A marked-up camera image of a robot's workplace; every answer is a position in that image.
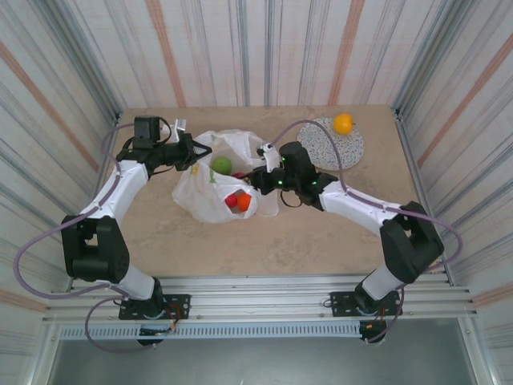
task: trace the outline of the speckled plate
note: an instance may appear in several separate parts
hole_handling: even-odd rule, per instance
[[[358,163],[366,146],[363,143],[362,134],[356,127],[353,126],[353,131],[349,135],[341,135],[333,130],[333,118],[317,118],[314,120],[322,124],[331,134],[340,152],[344,169],[353,167]],[[338,170],[335,151],[325,133],[319,127],[310,123],[305,124],[297,134],[297,141],[306,148],[310,160],[316,167],[330,171]]]

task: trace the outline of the striped wall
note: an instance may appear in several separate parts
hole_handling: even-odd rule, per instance
[[[391,104],[450,3],[57,2],[122,108]]]
[[[513,1],[469,3],[404,120],[434,214],[465,241],[457,283],[472,289],[500,378],[513,383]]]
[[[77,213],[95,191],[113,114],[100,107],[41,2],[0,2],[0,383],[22,383],[46,303],[15,281],[18,248]],[[67,283],[60,236],[22,260],[40,290]]]

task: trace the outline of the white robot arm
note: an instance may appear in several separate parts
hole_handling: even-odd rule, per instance
[[[135,134],[116,157],[120,173],[114,169],[98,196],[81,214],[94,207],[98,210],[61,232],[66,271],[70,277],[119,287],[136,304],[135,312],[149,317],[160,314],[163,309],[160,283],[130,263],[130,254],[119,227],[135,195],[154,175],[156,168],[166,165],[183,171],[212,152],[211,148],[195,142],[190,134],[184,133],[185,120],[175,123],[174,143],[160,141],[160,120],[157,116],[135,118]],[[109,199],[100,205],[118,173],[119,183]],[[63,223],[75,217],[67,216]]]
[[[399,205],[343,189],[335,176],[317,172],[299,142],[283,145],[279,155],[269,144],[258,152],[266,166],[256,168],[249,178],[264,195],[275,188],[294,191],[305,205],[347,217],[381,237],[385,263],[360,282],[345,311],[352,306],[359,314],[375,314],[389,307],[395,290],[414,282],[442,254],[443,244],[431,222],[389,210],[426,214],[419,203]]]

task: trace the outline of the tabletop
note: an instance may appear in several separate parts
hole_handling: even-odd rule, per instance
[[[187,119],[193,136],[205,131],[240,129],[273,140],[296,120],[350,113],[365,141],[362,159],[345,171],[346,183],[385,201],[416,201],[394,119],[387,106],[188,107],[129,109],[122,124],[137,115]],[[280,143],[296,139],[291,130]],[[117,153],[133,135],[119,132]],[[292,209],[279,202],[275,217],[210,225],[194,220],[172,199],[176,171],[152,177],[129,208],[121,230],[131,262],[157,276],[290,275],[369,273],[383,262],[380,238],[347,218],[308,206]],[[285,194],[297,202],[292,192]]]

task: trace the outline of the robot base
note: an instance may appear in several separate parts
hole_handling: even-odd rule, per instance
[[[372,312],[360,308],[354,291],[334,291],[329,294],[330,305],[334,317],[394,316],[398,312],[399,293],[391,291],[380,302],[379,309]]]
[[[121,320],[153,320],[153,319],[188,319],[191,306],[189,294],[164,294],[164,308],[158,314],[147,315],[144,313],[143,303],[129,299],[122,301],[119,308],[119,319]]]

